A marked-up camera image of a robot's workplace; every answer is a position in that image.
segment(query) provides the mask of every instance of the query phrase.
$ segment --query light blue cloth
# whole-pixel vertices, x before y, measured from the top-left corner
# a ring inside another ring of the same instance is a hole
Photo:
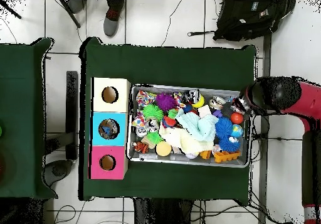
[[[183,109],[179,109],[175,119],[190,133],[197,141],[214,141],[215,123],[218,118],[211,114],[200,118],[194,112],[184,114]]]

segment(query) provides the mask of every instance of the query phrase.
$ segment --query green tablecloth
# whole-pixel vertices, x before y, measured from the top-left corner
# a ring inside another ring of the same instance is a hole
[[[96,38],[81,47],[82,86],[85,118],[80,121],[80,196],[136,196],[149,198],[237,199],[248,202],[249,167],[221,168],[182,164],[129,162],[123,180],[88,179],[90,130],[90,78],[126,78],[131,83],[180,87],[241,90],[253,81],[255,47],[243,50],[223,48],[151,48],[105,46]]]
[[[43,57],[51,39],[0,44],[0,197],[52,198],[42,180]]]

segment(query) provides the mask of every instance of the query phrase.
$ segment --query orange ball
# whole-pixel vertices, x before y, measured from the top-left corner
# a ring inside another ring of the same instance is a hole
[[[240,124],[243,121],[243,115],[237,112],[233,112],[231,115],[231,122],[233,124]]]

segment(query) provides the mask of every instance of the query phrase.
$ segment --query green spiky ball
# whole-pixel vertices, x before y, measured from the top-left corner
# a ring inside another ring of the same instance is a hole
[[[143,115],[145,118],[155,117],[158,122],[160,122],[164,116],[163,111],[154,104],[145,106],[143,109]]]
[[[163,138],[159,135],[158,132],[150,132],[147,134],[149,141],[155,145],[163,141]]]
[[[171,109],[168,111],[168,117],[171,119],[175,119],[178,111],[176,109]]]

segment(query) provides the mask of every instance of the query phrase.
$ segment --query black backpack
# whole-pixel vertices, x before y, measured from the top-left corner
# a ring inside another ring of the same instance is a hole
[[[275,32],[294,7],[295,0],[223,0],[217,30],[188,35],[214,32],[213,40],[250,40]]]

